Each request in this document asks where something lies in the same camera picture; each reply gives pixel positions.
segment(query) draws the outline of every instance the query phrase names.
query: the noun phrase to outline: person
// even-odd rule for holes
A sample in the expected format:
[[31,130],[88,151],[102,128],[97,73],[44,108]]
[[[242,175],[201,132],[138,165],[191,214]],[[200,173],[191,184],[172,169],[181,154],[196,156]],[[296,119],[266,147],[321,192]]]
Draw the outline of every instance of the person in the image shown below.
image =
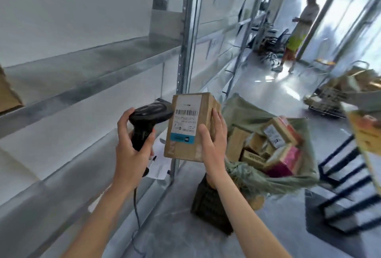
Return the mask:
[[293,30],[288,43],[286,44],[286,49],[283,53],[282,60],[278,66],[273,67],[271,70],[275,72],[283,71],[283,64],[285,61],[292,61],[292,66],[289,69],[289,73],[292,73],[295,67],[295,54],[298,51],[300,45],[306,38],[312,24],[314,23],[317,15],[319,14],[320,7],[316,3],[316,0],[307,0],[307,6],[301,13],[300,17],[294,17],[292,22],[298,23]]
[[[139,152],[134,150],[127,132],[127,121],[133,112],[133,108],[127,110],[118,121],[119,143],[116,147],[116,168],[112,185],[104,193],[62,258],[101,258],[124,201],[139,185],[155,141],[155,132],[148,136]],[[245,256],[290,258],[291,256],[251,209],[227,174],[224,162],[227,126],[221,113],[215,109],[213,109],[213,120],[214,141],[205,125],[201,124],[198,128],[202,137],[202,156],[206,171],[216,186]]]

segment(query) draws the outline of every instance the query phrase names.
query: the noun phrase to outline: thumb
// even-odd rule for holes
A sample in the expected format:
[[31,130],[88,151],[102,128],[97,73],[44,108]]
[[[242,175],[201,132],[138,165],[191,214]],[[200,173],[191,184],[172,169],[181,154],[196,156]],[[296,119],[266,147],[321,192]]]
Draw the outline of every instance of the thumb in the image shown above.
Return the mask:
[[202,145],[203,146],[212,146],[213,142],[212,142],[212,138],[210,137],[210,133],[208,131],[207,126],[205,126],[204,124],[199,125],[198,131],[201,134]]
[[149,158],[149,156],[151,154],[151,148],[154,145],[155,138],[156,138],[155,137],[155,130],[153,130],[152,133],[150,133],[148,138],[145,140],[144,145],[142,146],[142,148],[139,151],[144,156],[146,156],[147,159]]

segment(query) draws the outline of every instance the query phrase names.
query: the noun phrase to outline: blue label strip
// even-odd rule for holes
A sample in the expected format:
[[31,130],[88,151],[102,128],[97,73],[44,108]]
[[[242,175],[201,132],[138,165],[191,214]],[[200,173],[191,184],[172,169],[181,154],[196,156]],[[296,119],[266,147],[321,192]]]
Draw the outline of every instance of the blue label strip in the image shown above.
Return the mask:
[[194,144],[194,136],[187,136],[183,134],[171,133],[170,140],[175,142]]

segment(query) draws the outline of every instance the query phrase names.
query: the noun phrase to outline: barcode scanner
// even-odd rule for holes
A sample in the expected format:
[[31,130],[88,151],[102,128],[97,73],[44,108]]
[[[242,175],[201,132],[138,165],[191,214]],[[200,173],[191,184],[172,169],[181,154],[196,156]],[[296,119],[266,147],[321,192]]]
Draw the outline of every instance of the barcode scanner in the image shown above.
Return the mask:
[[[134,149],[140,151],[154,126],[169,120],[172,116],[172,104],[169,102],[152,103],[136,109],[128,119],[134,126],[134,132],[131,137]],[[146,168],[143,177],[148,172],[149,169]]]

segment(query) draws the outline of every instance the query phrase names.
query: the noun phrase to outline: green sack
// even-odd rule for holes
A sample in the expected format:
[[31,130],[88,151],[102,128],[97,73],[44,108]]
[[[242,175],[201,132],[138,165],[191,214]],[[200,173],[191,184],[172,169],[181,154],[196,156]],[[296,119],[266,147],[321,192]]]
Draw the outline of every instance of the green sack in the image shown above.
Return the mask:
[[[227,124],[228,137],[232,134],[234,127],[251,133],[260,131],[263,123],[275,117],[273,114],[248,103],[237,93],[225,101],[222,107],[222,115]],[[288,120],[304,138],[304,143],[299,147],[302,166],[297,176],[270,178],[246,163],[225,159],[227,172],[247,200],[254,199],[258,195],[265,197],[268,195],[285,195],[318,184],[319,171],[311,144],[308,119]]]

